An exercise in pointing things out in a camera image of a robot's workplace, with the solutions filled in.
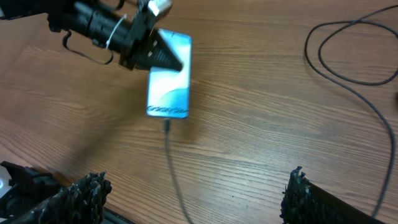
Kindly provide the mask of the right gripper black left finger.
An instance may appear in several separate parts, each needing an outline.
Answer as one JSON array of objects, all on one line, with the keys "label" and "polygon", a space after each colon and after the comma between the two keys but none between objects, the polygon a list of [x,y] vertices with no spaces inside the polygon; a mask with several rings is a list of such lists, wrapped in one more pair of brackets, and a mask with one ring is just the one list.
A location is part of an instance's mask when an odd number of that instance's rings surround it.
[{"label": "right gripper black left finger", "polygon": [[10,224],[100,224],[111,182],[105,172],[90,173],[45,199]]}]

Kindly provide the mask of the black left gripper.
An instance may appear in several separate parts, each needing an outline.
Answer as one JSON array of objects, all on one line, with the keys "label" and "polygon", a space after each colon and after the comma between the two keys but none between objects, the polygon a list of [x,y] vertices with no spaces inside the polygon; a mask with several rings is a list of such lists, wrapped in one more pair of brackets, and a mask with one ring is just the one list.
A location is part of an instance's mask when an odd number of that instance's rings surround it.
[{"label": "black left gripper", "polygon": [[158,1],[136,1],[136,14],[129,18],[123,15],[127,25],[127,46],[121,50],[119,64],[130,70],[150,70],[152,67],[181,71],[183,63],[154,29],[160,13]]}]

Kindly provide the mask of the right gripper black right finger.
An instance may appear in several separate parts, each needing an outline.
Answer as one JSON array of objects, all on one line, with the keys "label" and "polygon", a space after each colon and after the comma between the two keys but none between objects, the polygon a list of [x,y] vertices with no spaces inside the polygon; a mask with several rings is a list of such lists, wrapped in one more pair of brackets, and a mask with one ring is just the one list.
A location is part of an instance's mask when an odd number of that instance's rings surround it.
[{"label": "right gripper black right finger", "polygon": [[282,192],[280,217],[289,224],[384,224],[311,183],[298,166]]}]

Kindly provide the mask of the smartphone with lit screen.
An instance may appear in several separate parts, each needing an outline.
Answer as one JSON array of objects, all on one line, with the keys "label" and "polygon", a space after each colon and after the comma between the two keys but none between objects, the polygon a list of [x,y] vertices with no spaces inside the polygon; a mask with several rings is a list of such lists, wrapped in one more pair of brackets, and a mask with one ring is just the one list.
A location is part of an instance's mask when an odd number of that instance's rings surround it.
[{"label": "smartphone with lit screen", "polygon": [[157,67],[150,69],[146,113],[161,118],[184,119],[189,115],[192,38],[165,29],[159,30],[159,34],[183,67],[179,72]]}]

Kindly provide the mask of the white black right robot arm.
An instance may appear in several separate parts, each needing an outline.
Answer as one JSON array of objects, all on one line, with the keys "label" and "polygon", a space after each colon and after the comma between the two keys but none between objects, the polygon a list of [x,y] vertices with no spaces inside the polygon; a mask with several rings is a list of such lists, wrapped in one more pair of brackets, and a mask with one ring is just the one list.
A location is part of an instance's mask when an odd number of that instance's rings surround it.
[{"label": "white black right robot arm", "polygon": [[[106,208],[111,190],[103,172],[90,173],[65,187],[51,173],[3,161],[1,223],[130,223]],[[312,184],[299,167],[290,173],[283,195],[284,223],[379,223]]]}]

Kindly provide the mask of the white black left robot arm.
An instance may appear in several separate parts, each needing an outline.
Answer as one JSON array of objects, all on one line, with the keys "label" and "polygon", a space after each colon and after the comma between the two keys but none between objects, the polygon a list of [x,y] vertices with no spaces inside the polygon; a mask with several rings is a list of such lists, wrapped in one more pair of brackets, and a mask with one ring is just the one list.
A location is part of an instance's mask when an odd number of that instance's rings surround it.
[{"label": "white black left robot arm", "polygon": [[1,19],[46,13],[52,32],[67,32],[64,46],[72,32],[77,32],[95,46],[118,53],[119,64],[130,70],[158,67],[181,71],[183,63],[155,28],[155,23],[169,13],[172,2],[137,1],[137,12],[130,21],[115,13],[124,3],[120,0],[111,7],[99,0],[1,0]]}]

